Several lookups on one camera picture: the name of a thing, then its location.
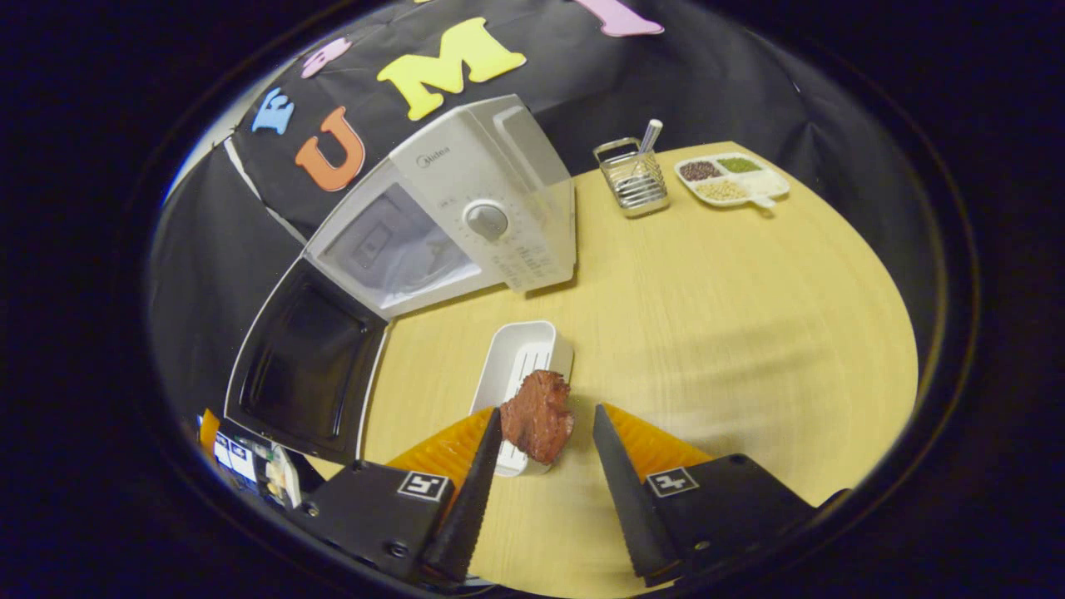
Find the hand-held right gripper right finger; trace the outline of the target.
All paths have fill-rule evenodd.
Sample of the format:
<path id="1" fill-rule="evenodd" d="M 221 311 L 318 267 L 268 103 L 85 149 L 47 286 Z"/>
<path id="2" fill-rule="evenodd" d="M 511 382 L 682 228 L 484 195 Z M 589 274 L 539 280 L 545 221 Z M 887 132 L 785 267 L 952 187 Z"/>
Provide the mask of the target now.
<path id="1" fill-rule="evenodd" d="M 705 453 L 613 404 L 592 436 L 632 569 L 648 587 L 688 587 L 753 567 L 850 493 L 807 502 L 746 453 Z"/>

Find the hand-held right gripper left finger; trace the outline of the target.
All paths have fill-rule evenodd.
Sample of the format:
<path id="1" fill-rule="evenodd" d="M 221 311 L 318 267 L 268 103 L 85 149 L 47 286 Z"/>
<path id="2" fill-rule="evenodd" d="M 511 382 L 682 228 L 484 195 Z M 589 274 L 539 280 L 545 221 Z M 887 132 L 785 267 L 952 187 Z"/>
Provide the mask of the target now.
<path id="1" fill-rule="evenodd" d="M 357 460 L 290 512 L 297 527 L 396 580 L 464 584 L 503 431 L 489 407 L 380 465 Z"/>

